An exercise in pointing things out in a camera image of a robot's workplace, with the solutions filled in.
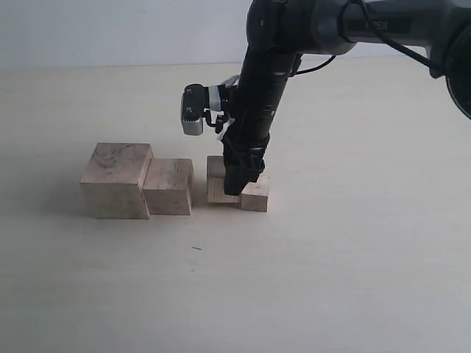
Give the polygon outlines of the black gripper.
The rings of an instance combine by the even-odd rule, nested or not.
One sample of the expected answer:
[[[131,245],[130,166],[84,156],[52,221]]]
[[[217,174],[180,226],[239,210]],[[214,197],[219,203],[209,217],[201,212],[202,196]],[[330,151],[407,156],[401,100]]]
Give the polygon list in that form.
[[[235,119],[223,138],[224,193],[239,196],[265,170],[264,155],[270,128],[288,79],[299,68],[299,54],[277,49],[247,49],[238,86],[233,94]]]

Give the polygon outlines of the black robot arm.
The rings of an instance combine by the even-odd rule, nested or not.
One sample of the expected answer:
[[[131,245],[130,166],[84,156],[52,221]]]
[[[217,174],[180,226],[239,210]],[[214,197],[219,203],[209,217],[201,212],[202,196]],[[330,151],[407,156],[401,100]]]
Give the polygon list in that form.
[[[254,1],[246,32],[233,122],[222,139],[228,195],[263,172],[277,107],[306,54],[338,57],[359,43],[387,45],[444,78],[453,103],[470,114],[468,1]]]

